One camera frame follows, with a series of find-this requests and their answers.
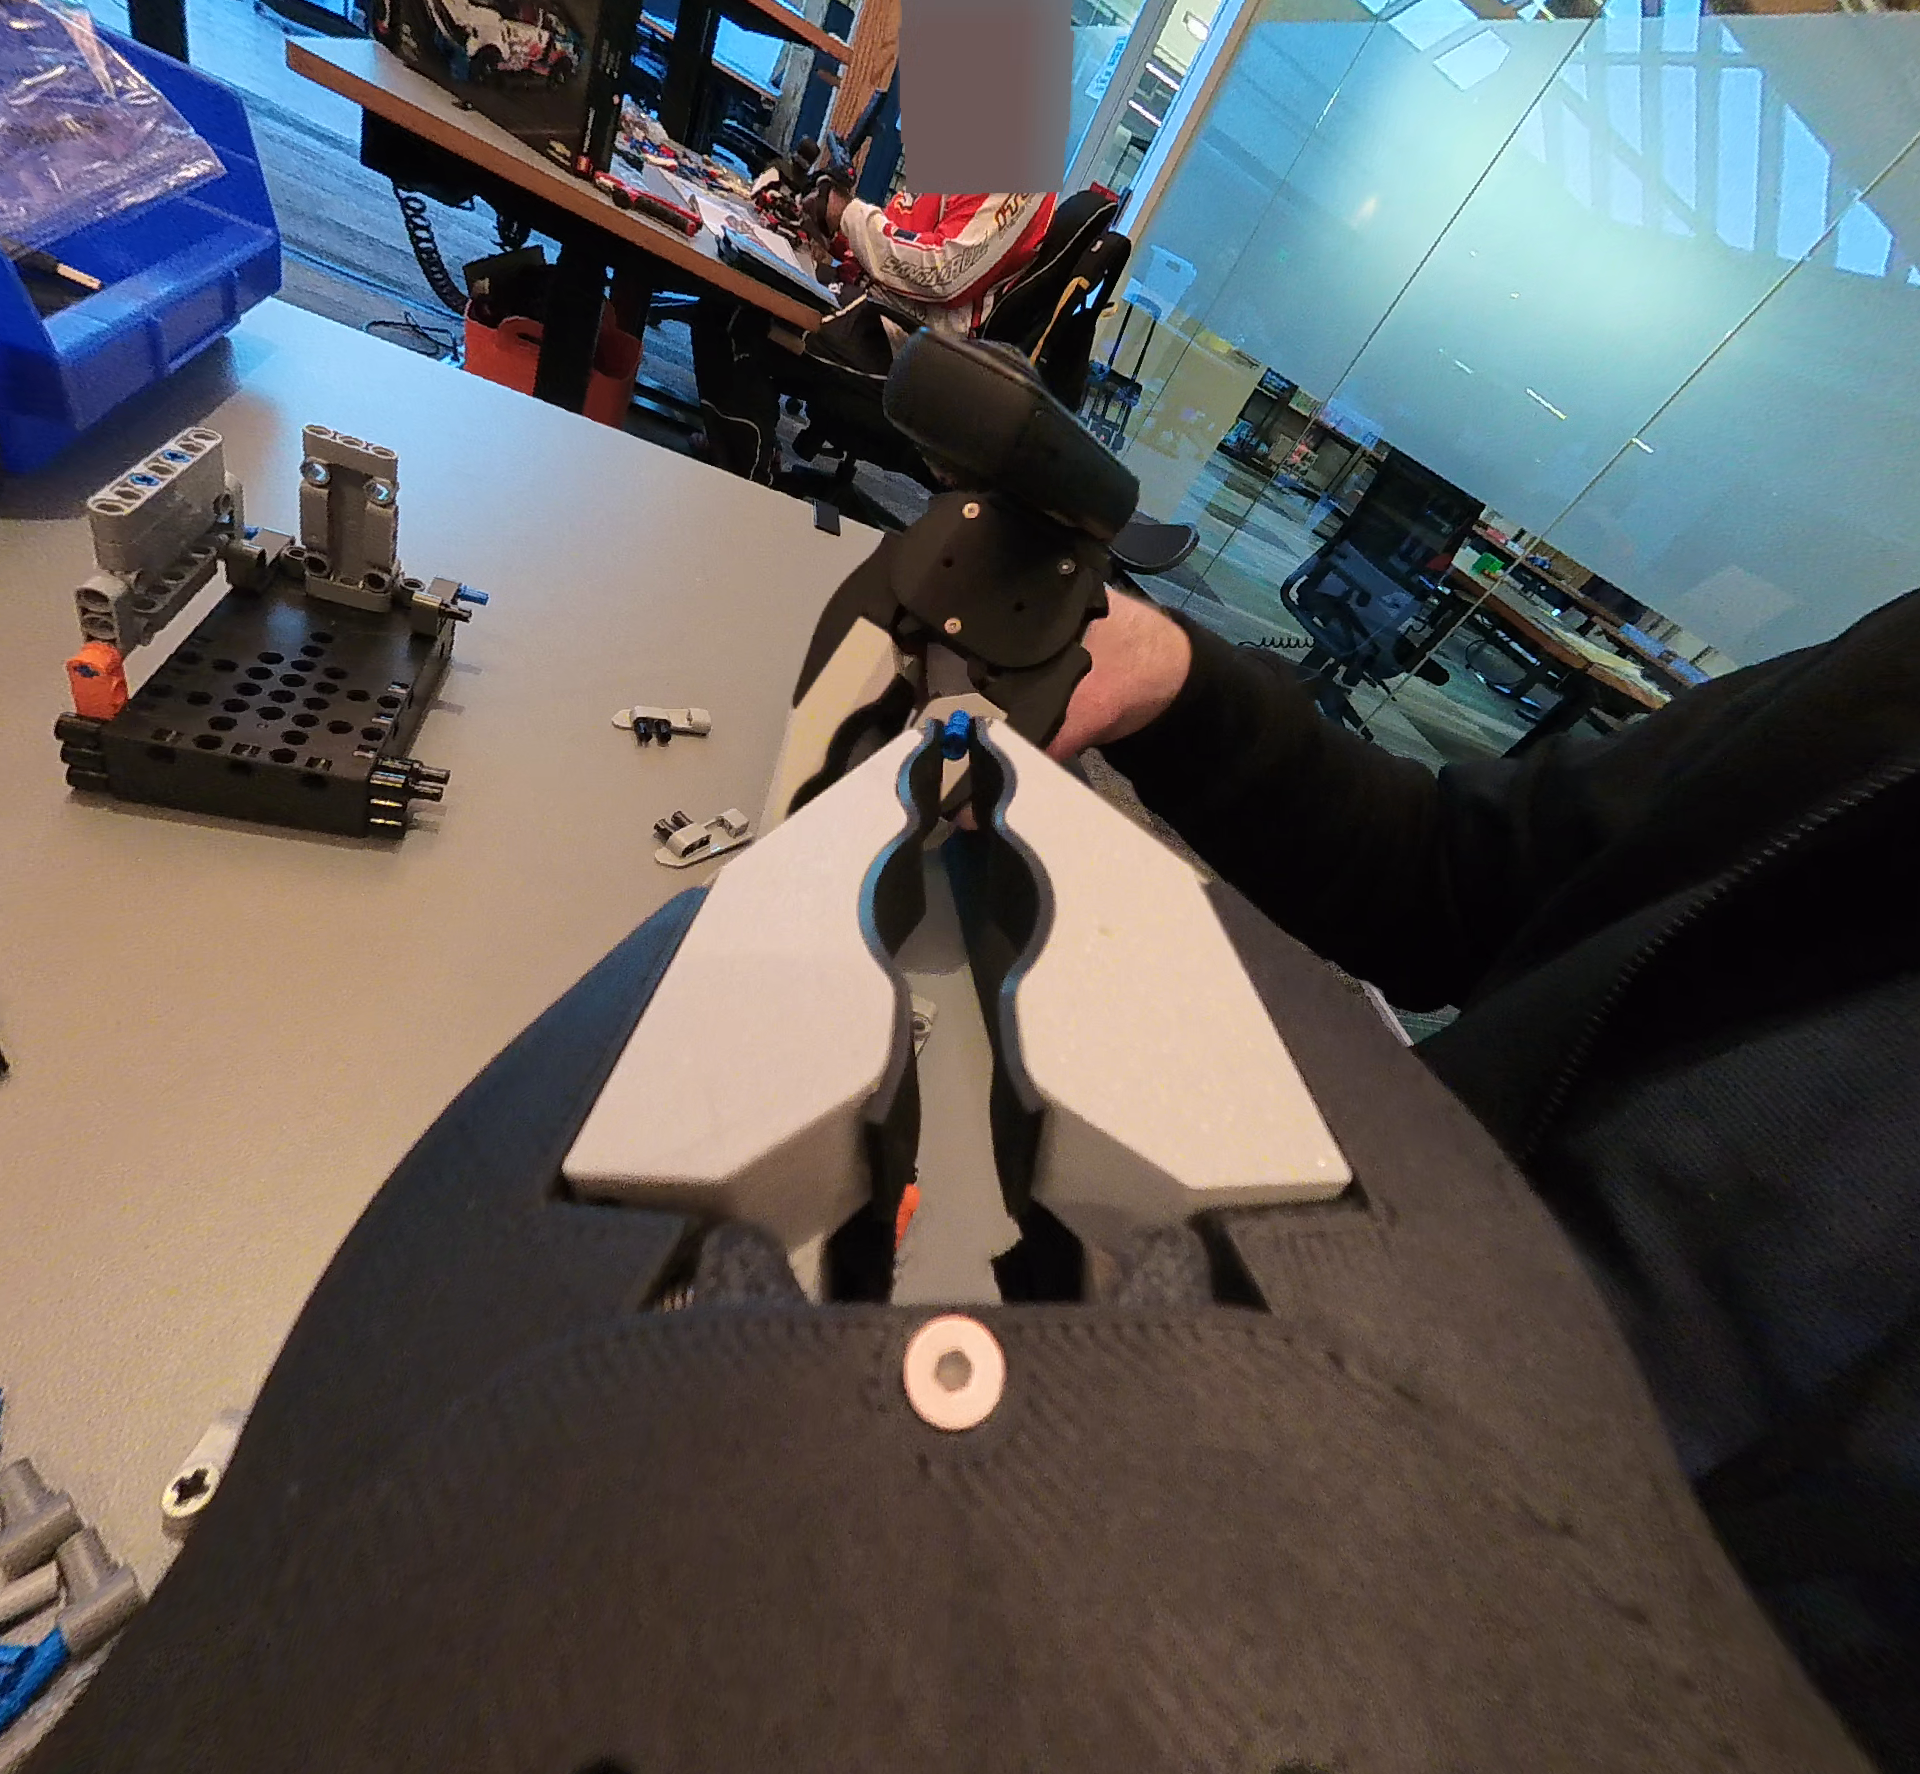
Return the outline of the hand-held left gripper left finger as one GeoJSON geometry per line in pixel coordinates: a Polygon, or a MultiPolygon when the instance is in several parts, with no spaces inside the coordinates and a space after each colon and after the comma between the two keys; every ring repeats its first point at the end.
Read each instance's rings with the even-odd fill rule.
{"type": "Polygon", "coordinates": [[[565,1159],[594,1200],[820,1242],[892,1295],[923,1099],[912,995],[957,973],[943,748],[885,744],[719,865],[565,1159]]]}

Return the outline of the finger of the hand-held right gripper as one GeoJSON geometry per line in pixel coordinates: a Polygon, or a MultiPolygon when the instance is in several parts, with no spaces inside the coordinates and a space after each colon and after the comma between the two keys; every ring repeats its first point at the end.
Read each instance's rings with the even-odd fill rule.
{"type": "Polygon", "coordinates": [[[822,615],[772,781],[772,828],[897,735],[921,704],[921,655],[882,623],[822,615]]]}

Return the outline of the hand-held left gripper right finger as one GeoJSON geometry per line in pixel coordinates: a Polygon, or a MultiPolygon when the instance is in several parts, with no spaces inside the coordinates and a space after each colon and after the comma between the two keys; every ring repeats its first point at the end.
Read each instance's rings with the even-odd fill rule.
{"type": "Polygon", "coordinates": [[[1352,1183],[1208,883],[1024,738],[973,738],[973,985],[1019,1228],[1002,1295],[1352,1183]]]}

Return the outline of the pile of plastic building pieces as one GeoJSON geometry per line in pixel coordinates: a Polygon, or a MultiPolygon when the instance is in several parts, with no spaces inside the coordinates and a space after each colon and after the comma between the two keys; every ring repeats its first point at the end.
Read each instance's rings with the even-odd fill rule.
{"type": "MultiPolygon", "coordinates": [[[[166,1477],[158,1525],[169,1555],[205,1525],[249,1421],[226,1406],[166,1477]]],[[[3,1471],[3,1729],[95,1665],[147,1604],[138,1570],[118,1556],[73,1496],[28,1457],[3,1471]]]]}

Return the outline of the person's right forearm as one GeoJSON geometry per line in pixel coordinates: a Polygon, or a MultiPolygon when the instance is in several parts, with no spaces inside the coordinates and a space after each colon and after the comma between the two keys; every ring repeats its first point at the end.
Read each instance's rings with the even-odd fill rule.
{"type": "Polygon", "coordinates": [[[1607,738],[1439,773],[1332,724],[1293,669],[1175,624],[1188,683],[1108,762],[1286,934],[1415,1009],[1468,1008],[1707,889],[1916,757],[1914,593],[1607,738]]]}

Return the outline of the person's right hand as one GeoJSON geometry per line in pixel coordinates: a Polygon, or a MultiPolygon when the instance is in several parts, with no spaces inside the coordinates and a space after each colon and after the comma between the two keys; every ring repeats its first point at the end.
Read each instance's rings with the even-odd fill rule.
{"type": "Polygon", "coordinates": [[[1108,608],[1083,633],[1082,673],[1048,752],[1061,764],[1124,742],[1161,719],[1185,691],[1195,628],[1177,613],[1108,586],[1108,608]]]}

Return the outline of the black office chair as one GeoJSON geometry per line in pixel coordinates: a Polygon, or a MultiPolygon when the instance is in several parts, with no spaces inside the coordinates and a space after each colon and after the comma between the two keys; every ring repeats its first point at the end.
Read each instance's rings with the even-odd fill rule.
{"type": "Polygon", "coordinates": [[[1308,628],[1298,677],[1323,714],[1372,740],[1352,700],[1357,683],[1446,680],[1429,657],[1466,613],[1450,575],[1485,512],[1428,466],[1387,454],[1352,514],[1281,593],[1308,628]]]}

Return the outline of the small black machine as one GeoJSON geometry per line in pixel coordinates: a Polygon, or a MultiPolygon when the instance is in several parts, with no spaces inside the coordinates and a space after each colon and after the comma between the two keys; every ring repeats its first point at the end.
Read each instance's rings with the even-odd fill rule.
{"type": "Polygon", "coordinates": [[[254,524],[224,437],[189,425],[86,501],[97,566],[55,720],[72,788],[394,840],[444,768],[414,744],[478,588],[409,575],[399,458],[301,434],[294,530],[254,524]]]}

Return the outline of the wooden table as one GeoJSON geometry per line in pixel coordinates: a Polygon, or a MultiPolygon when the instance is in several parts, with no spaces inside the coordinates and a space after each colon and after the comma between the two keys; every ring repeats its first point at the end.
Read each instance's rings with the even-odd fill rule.
{"type": "Polygon", "coordinates": [[[661,292],[737,297],[796,329],[822,319],[819,307],[721,262],[709,231],[674,232],[620,207],[370,39],[288,39],[287,63],[364,111],[360,150],[376,175],[409,192],[478,198],[557,242],[534,385],[543,400],[587,409],[607,299],[634,329],[661,292]]]}

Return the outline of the blue storage bin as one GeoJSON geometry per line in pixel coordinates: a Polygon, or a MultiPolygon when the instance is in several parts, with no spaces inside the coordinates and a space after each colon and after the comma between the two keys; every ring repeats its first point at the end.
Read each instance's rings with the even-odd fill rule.
{"type": "Polygon", "coordinates": [[[213,76],[108,32],[219,154],[224,177],[72,232],[53,246],[103,285],[51,316],[3,274],[3,454],[28,471],[167,380],[283,284],[274,202],[240,96],[213,76]]]}

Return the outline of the clear plastic parts bag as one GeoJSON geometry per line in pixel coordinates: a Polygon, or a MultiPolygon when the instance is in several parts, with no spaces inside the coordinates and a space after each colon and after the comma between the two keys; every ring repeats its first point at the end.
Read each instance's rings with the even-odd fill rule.
{"type": "Polygon", "coordinates": [[[48,251],[226,166],[82,0],[3,0],[3,240],[48,251]]]}

